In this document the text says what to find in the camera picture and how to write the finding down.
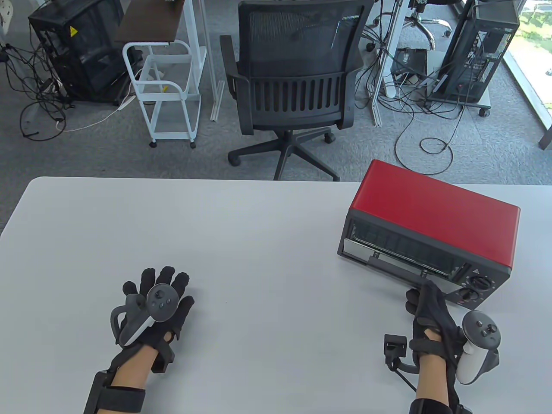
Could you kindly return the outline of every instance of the black box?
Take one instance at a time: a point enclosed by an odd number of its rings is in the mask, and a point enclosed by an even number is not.
[[[514,1],[468,0],[439,77],[440,97],[478,102],[519,28]]]
[[[123,14],[119,0],[54,0],[29,16],[69,99],[112,102],[117,82],[128,87],[123,45],[113,42]]]

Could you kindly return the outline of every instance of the wrist strap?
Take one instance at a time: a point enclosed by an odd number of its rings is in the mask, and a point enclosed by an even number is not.
[[[101,390],[97,409],[138,413],[142,411],[146,390],[129,387],[105,387]]]
[[[140,349],[142,349],[142,344],[136,342],[129,347],[123,348],[123,350],[112,359],[111,365],[107,371],[110,373],[116,372],[119,367],[122,367],[125,362],[136,355]]]

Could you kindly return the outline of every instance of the glove finger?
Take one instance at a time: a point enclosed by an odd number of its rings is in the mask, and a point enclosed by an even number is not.
[[[128,282],[125,282],[125,284],[123,285],[123,293],[125,295],[138,293],[138,291],[136,290],[136,284],[134,282],[131,282],[130,280]]]
[[[142,281],[140,282],[140,295],[147,297],[147,293],[155,285],[155,269],[147,268],[142,272]]]
[[[161,269],[156,283],[166,283],[169,285],[171,284],[172,275],[174,275],[174,267],[165,266],[163,269]]]
[[[190,276],[187,275],[187,273],[180,272],[176,275],[174,278],[174,282],[172,283],[172,287],[176,290],[178,293],[178,297],[181,298],[184,294],[184,291],[186,289],[186,286],[188,286],[188,283],[190,282]]]
[[[418,289],[410,289],[406,292],[406,300],[412,305],[418,306],[418,300],[420,299],[420,291]]]
[[[405,303],[405,308],[409,314],[415,315],[416,309],[418,309],[418,305],[414,305],[412,302],[407,302]]]
[[[190,309],[192,308],[194,303],[195,301],[193,297],[186,296],[180,301],[178,309],[174,313],[173,317],[170,319],[171,326],[174,329],[173,332],[175,333],[177,339],[180,339],[180,331],[182,329],[182,325],[184,325],[186,317],[188,316],[188,313],[190,312]]]

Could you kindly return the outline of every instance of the white cable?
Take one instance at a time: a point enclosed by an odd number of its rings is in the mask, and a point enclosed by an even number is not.
[[[136,72],[136,74],[134,75],[134,77],[138,76],[138,74],[142,71],[143,68],[141,68],[138,72]],[[91,126],[95,126],[95,125],[98,125],[98,124],[101,124],[103,121],[105,121],[106,119],[108,119],[110,116],[112,116],[114,113],[120,111],[122,108],[124,108],[127,103],[126,103],[126,99],[129,97],[130,95],[130,88],[132,87],[132,81],[129,83],[129,91],[127,92],[125,98],[123,99],[123,101],[121,102],[121,104],[119,105],[119,107],[117,109],[115,109],[113,112],[111,112],[108,116],[106,116],[104,119],[102,119],[101,121],[98,121],[98,122],[95,122],[93,124],[90,124],[90,125],[87,125],[87,126],[83,126],[82,128],[77,128],[77,129],[59,129],[57,126],[59,125],[60,121],[57,121],[56,122],[56,129],[60,132],[75,132],[75,131],[81,131],[83,129],[86,129],[86,128],[90,128]]]

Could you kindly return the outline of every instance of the office chair base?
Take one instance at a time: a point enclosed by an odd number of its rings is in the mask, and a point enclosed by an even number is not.
[[[333,181],[339,181],[340,178],[337,173],[332,170],[327,164],[320,161],[309,151],[305,150],[301,144],[310,141],[321,135],[324,136],[324,142],[330,144],[336,140],[334,134],[331,133],[330,128],[322,128],[314,131],[302,132],[300,134],[293,134],[293,131],[275,131],[277,139],[262,142],[261,144],[251,145],[249,147],[240,148],[239,150],[233,150],[228,153],[228,161],[233,167],[237,167],[241,164],[240,156],[260,154],[263,152],[280,151],[280,158],[278,159],[278,166],[274,174],[274,180],[280,180],[285,167],[285,163],[291,154],[295,154],[301,157],[309,164],[324,171],[326,174],[332,177]]]
[[[324,134],[324,142],[327,144],[331,144],[336,140],[336,136],[332,134],[331,132],[327,132]]]
[[[405,22],[403,24],[403,27],[416,27],[418,28],[427,38],[427,41],[429,42],[429,49],[435,50],[435,38],[433,37],[433,34],[429,31],[429,29],[426,27],[427,24],[437,24],[439,26],[442,26],[445,28],[445,32],[443,34],[444,37],[449,38],[452,34],[452,28],[450,27],[450,24],[443,19],[422,19],[421,14],[419,12],[412,13],[411,16],[408,16],[405,19]]]

